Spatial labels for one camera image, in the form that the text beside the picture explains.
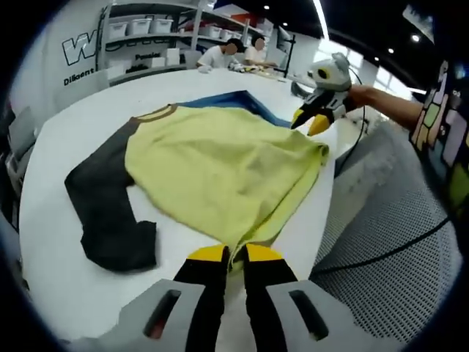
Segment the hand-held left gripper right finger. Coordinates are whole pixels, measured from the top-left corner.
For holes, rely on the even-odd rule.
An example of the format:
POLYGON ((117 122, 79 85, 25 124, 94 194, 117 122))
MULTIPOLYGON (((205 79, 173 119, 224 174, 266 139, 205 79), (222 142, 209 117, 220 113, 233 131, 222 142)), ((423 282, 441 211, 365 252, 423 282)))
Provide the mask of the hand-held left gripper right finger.
POLYGON ((300 281, 269 247, 243 247, 246 310, 258 351, 369 351, 347 308, 300 281))

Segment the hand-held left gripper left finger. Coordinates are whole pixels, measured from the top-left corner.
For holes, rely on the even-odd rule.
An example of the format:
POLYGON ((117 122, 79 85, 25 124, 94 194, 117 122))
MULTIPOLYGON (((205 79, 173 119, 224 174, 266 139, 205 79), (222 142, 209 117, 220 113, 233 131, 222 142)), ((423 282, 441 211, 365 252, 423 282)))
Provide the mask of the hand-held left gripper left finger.
POLYGON ((119 314, 118 351, 214 351, 224 313, 229 248, 188 255, 172 280, 162 279, 119 314))

